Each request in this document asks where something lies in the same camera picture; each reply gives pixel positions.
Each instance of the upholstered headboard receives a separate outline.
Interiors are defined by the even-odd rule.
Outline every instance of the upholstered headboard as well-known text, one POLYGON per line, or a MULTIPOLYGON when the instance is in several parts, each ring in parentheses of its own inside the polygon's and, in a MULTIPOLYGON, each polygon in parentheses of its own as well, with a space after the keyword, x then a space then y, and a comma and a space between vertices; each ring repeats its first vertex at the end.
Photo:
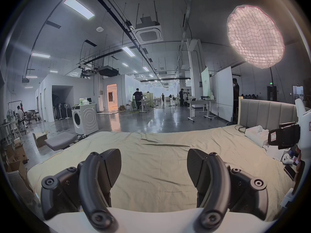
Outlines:
POLYGON ((263 129, 273 130, 285 122, 298 122, 294 104, 239 97, 238 124, 247 127, 261 125, 263 129))

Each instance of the whiteboard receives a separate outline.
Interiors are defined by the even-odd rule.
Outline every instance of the whiteboard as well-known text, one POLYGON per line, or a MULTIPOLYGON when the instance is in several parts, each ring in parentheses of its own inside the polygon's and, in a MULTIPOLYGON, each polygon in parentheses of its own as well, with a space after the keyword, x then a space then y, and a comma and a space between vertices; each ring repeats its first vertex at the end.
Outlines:
POLYGON ((210 96, 211 87, 210 87, 210 74, 208 72, 208 67, 206 67, 205 70, 201 72, 201 77, 202 77, 203 96, 210 96))
POLYGON ((229 122, 233 114, 233 83, 231 67, 227 67, 210 78, 211 92, 216 99, 210 111, 229 122))

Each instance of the standing fan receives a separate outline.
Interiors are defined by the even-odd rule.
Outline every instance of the standing fan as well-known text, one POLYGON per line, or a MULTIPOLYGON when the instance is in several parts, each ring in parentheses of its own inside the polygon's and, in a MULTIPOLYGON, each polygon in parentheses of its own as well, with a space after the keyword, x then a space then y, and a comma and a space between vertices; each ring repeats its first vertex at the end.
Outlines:
POLYGON ((60 120, 64 120, 64 118, 62 118, 62 112, 61 112, 61 110, 60 110, 61 106, 62 106, 61 104, 58 105, 59 114, 60 114, 60 120))
POLYGON ((69 117, 68 117, 68 111, 67 111, 67 109, 69 108, 69 103, 65 103, 64 104, 64 107, 65 107, 65 109, 66 109, 66 119, 68 119, 69 117))
POLYGON ((6 119, 7 119, 7 122, 13 122, 15 120, 15 116, 14 116, 13 111, 11 109, 9 109, 7 111, 6 119))
POLYGON ((55 114, 55 106, 53 106, 53 116, 54 116, 54 121, 58 120, 58 119, 56 118, 56 114, 55 114))

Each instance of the person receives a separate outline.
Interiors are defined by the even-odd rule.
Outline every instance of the person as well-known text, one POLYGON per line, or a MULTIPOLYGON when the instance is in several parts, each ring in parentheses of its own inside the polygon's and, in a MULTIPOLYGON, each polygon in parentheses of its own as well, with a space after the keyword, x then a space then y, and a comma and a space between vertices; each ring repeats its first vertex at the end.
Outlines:
POLYGON ((139 91, 139 88, 137 88, 133 95, 135 96, 137 110, 139 111, 140 110, 140 105, 141 105, 140 101, 142 100, 142 92, 139 91))
POLYGON ((23 104, 21 103, 21 111, 23 112, 23 116, 25 114, 24 109, 23 109, 23 104))
POLYGON ((233 115, 236 115, 236 109, 239 107, 240 87, 236 78, 232 79, 233 86, 233 115))
POLYGON ((184 94, 186 94, 186 92, 181 88, 179 92, 180 106, 184 106, 184 94))
POLYGON ((18 114, 18 123, 24 121, 24 114, 23 114, 21 108, 19 107, 19 105, 17 107, 17 114, 18 114))

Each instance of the smartphone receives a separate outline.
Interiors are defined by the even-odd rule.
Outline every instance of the smartphone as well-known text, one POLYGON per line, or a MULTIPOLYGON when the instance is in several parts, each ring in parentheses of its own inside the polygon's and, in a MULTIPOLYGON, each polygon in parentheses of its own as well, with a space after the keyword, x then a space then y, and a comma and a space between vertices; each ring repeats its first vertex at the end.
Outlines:
POLYGON ((294 180, 294 177, 295 177, 295 175, 296 175, 296 172, 294 171, 294 169, 291 168, 290 165, 286 165, 285 168, 284 168, 284 171, 285 171, 285 173, 288 174, 288 176, 289 176, 292 180, 294 180))

